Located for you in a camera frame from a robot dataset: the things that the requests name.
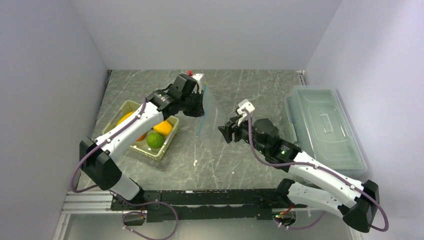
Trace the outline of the clear zip bag blue zipper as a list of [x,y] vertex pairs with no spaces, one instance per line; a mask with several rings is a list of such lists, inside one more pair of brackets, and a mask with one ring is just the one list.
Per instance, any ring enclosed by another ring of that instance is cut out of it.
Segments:
[[195,119],[195,136],[199,140],[220,140],[223,135],[219,131],[219,127],[225,125],[227,114],[215,98],[209,84],[206,82],[203,85],[202,93],[204,115]]

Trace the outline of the yellow bell pepper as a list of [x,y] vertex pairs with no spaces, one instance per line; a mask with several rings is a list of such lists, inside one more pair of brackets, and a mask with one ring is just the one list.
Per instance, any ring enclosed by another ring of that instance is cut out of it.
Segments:
[[164,120],[155,125],[152,129],[160,135],[168,136],[173,130],[173,126],[167,120]]

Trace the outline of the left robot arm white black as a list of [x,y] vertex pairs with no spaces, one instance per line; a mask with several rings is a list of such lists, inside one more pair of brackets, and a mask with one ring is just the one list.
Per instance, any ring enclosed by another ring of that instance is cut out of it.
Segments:
[[166,88],[143,96],[142,105],[123,123],[95,140],[84,138],[79,145],[77,169],[82,170],[96,187],[123,198],[129,209],[139,209],[145,202],[145,192],[119,169],[116,160],[139,137],[179,112],[188,117],[202,117],[205,114],[203,77],[201,73],[180,73]]

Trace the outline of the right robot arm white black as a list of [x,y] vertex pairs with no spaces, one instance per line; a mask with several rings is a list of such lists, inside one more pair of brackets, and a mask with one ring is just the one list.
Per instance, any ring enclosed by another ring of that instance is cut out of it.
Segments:
[[276,203],[287,208],[291,204],[310,205],[340,217],[349,227],[368,233],[371,229],[386,232],[387,214],[380,205],[379,186],[372,180],[361,182],[347,177],[318,162],[296,145],[280,138],[273,123],[262,118],[255,123],[238,123],[232,117],[218,130],[227,143],[244,141],[257,160],[267,166],[308,180],[318,188],[284,179],[275,194]]

